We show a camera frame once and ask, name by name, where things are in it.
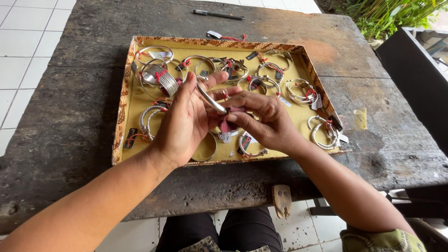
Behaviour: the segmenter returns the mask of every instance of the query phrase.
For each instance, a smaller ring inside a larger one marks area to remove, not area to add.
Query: jewelry tray
[[[293,58],[294,65],[291,69],[285,71],[282,82],[280,83],[282,97],[287,100],[291,106],[287,109],[291,119],[299,130],[299,132],[307,139],[310,139],[312,130],[309,130],[306,121],[311,116],[316,116],[318,113],[315,110],[311,109],[309,105],[298,105],[294,103],[286,93],[285,84],[287,80],[294,80],[297,78],[302,78],[307,80],[310,85],[314,87],[318,94],[320,94],[322,99],[322,109],[319,111],[322,115],[322,110],[325,113],[325,116],[334,116],[340,123],[339,117],[336,111],[333,108],[327,94],[325,93],[325,89],[322,86],[322,83],[319,80],[319,77],[316,74],[316,71],[311,63],[311,60],[306,53],[306,50],[301,45],[292,45],[292,44],[279,44],[279,43],[253,43],[253,42],[234,42],[228,40],[216,40],[216,39],[186,39],[186,38],[169,38],[169,37],[146,37],[146,36],[134,36],[132,38],[127,59],[126,59],[126,67],[125,74],[123,77],[123,83],[121,88],[121,96],[120,96],[120,104],[118,110],[118,119],[115,130],[115,139],[114,145],[112,147],[112,165],[116,165],[123,160],[131,157],[132,155],[138,153],[143,150],[146,146],[148,146],[149,142],[140,142],[134,141],[134,144],[131,149],[124,149],[123,146],[127,143],[126,139],[128,137],[129,130],[132,128],[138,129],[138,132],[141,133],[140,127],[138,125],[138,120],[140,114],[147,107],[152,106],[151,103],[155,101],[155,99],[159,96],[163,96],[162,92],[156,87],[150,87],[145,85],[148,93],[151,94],[149,96],[146,94],[139,81],[137,81],[134,77],[134,74],[131,70],[131,63],[134,61],[135,53],[143,47],[150,45],[162,45],[170,47],[174,51],[174,58],[178,60],[183,60],[190,55],[204,55],[204,56],[214,56],[214,57],[227,57],[234,58],[235,60],[244,59],[244,64],[249,68],[249,75],[256,75],[256,69],[260,64],[259,57],[255,57],[252,60],[247,60],[246,56],[251,54],[253,51],[258,51],[262,55],[264,52],[276,49],[281,51],[288,51],[291,53]],[[163,52],[165,50],[162,49],[154,49],[157,52]],[[267,62],[273,62],[280,67],[286,67],[287,61],[283,56],[280,55],[266,55],[269,57]],[[142,56],[142,61],[148,61],[150,58],[144,58]],[[196,64],[200,61],[200,59],[191,59],[191,65],[189,66],[188,71],[194,71]],[[211,67],[207,64],[201,64],[198,69],[198,74],[201,70],[209,71],[211,74]],[[175,65],[169,63],[168,64],[168,72],[173,75],[174,78],[181,77],[182,74],[175,70]],[[268,68],[263,68],[260,71],[260,75],[268,74],[272,79],[275,76],[274,71],[269,70]],[[219,84],[213,89],[230,87],[229,84]],[[240,86],[243,90],[247,90],[248,82],[243,80],[240,82]],[[294,88],[293,90],[300,96],[303,96],[305,92],[302,93],[299,88]],[[275,95],[275,88],[271,88],[268,90],[269,95]],[[159,129],[160,122],[163,118],[162,113],[157,113],[151,118],[150,129],[151,134],[156,135],[157,130]],[[311,126],[314,128],[317,124],[321,123],[319,120],[311,120]],[[242,133],[242,129],[239,130],[238,134],[232,136],[232,141],[230,143],[223,143],[222,140],[216,138],[217,147],[216,153],[214,156],[205,162],[196,162],[190,160],[186,166],[195,166],[195,165],[210,165],[210,164],[223,164],[223,163],[235,163],[235,162],[251,162],[251,161],[260,161],[260,160],[268,160],[268,159],[279,159],[286,158],[287,155],[274,150],[269,150],[268,154],[259,157],[252,158],[243,158],[243,156],[237,152],[238,150],[238,138]],[[330,138],[327,133],[327,129],[322,126],[316,132],[316,140],[323,144],[329,144]],[[264,147],[259,143],[249,144],[247,148],[247,152],[258,153]],[[336,148],[330,151],[327,151],[329,154],[341,154],[344,151],[341,148]]]

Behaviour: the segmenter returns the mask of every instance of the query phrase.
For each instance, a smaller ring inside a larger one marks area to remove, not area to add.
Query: hand
[[[227,78],[226,72],[211,74],[208,76],[208,82],[202,83],[202,87],[208,90]],[[241,92],[240,87],[229,87],[212,90],[208,95],[214,100],[222,100],[222,90],[229,96]],[[218,125],[217,120],[207,117],[207,112],[212,110],[196,90],[196,75],[189,72],[149,146],[157,152],[152,158],[162,159],[162,162],[169,163],[172,169],[185,165],[207,132]]]
[[[276,96],[242,91],[221,103],[224,107],[245,107],[260,119],[245,112],[231,112],[226,119],[249,132],[264,147],[291,155],[306,139],[297,131],[283,103]]]

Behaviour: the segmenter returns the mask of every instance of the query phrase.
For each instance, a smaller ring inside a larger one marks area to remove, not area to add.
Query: black pants
[[[267,207],[229,210],[219,235],[208,213],[168,217],[155,251],[178,252],[207,236],[221,250],[247,252],[268,245],[271,252],[282,251]]]

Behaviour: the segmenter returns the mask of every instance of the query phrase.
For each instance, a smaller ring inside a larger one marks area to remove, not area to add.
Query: wooden tool
[[[291,190],[286,185],[275,185],[272,187],[272,199],[274,201],[274,207],[279,219],[288,219],[291,214]]]

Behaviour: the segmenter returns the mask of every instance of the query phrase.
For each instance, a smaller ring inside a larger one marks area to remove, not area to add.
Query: green plant
[[[366,39],[387,39],[403,26],[428,28],[435,11],[448,11],[448,0],[346,0],[342,5]]]

